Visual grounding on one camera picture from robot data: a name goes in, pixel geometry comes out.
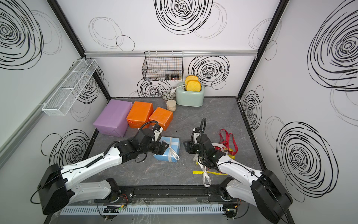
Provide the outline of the yellow ribbon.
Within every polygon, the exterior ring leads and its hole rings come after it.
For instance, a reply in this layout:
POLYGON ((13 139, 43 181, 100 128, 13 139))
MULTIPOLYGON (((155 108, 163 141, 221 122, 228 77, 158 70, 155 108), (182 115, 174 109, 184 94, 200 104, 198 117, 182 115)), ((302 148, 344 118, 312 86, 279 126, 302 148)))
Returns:
POLYGON ((193 170, 192 173, 195 174, 195 175, 203 175, 204 173, 207 173, 207 174, 214 174, 214 175, 227 175, 227 174, 224 174, 222 172, 213 172, 213 171, 208 171, 208 169, 201 163, 199 163, 199 159, 198 159, 198 155, 196 155, 194 158, 193 158, 193 161, 195 162, 196 165, 199 165, 200 168, 201 168, 201 171, 199 170, 193 170))

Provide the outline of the orange box red ribbon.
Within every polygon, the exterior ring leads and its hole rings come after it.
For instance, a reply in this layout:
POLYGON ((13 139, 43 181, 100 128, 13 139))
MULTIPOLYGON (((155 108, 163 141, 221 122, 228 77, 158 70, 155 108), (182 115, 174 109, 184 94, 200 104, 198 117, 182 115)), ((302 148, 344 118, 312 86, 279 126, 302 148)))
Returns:
POLYGON ((130 128, 140 128, 149 121, 149 117, 154 112, 153 104, 135 101, 127 115, 127 122, 130 128))

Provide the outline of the purple gift box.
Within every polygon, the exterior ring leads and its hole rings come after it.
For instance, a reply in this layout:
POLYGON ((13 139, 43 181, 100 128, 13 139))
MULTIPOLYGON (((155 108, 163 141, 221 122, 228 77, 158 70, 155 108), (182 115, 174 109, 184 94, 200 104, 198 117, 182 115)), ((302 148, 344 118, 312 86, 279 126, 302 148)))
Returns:
POLYGON ((128 129, 126 120, 132 102, 111 99, 93 125, 102 134, 124 137, 128 129))

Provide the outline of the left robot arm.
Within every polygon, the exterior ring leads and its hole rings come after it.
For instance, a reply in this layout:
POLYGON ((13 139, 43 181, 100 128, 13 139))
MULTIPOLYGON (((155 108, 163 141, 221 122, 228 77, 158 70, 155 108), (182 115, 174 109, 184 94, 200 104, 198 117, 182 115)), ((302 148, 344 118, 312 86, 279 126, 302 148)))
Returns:
POLYGON ((49 166, 36 190, 43 214, 56 213, 69 203, 77 201, 105 199, 119 191, 116 183, 112 181, 84 183, 84 180, 134 160, 141 154, 164 154, 169 144, 160 140, 161 132, 162 129, 140 129, 135 136, 127 140, 112 142, 103 153, 96 156, 64 167, 58 164, 49 166))

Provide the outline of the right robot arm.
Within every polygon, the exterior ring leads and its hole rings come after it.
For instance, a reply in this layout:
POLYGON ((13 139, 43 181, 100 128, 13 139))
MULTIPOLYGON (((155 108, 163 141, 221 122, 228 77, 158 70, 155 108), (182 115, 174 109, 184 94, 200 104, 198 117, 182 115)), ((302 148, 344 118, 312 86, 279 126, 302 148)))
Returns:
POLYGON ((204 133, 206 119, 193 129, 191 139, 184 142, 189 154, 197 155, 197 163, 206 174, 214 169, 228 178, 222 183, 222 198, 241 199, 255 206, 271 223, 277 224, 282 218, 288 218, 292 197, 277 176, 269 169, 259 171, 245 166, 229 157, 222 149, 216 149, 214 143, 204 133))

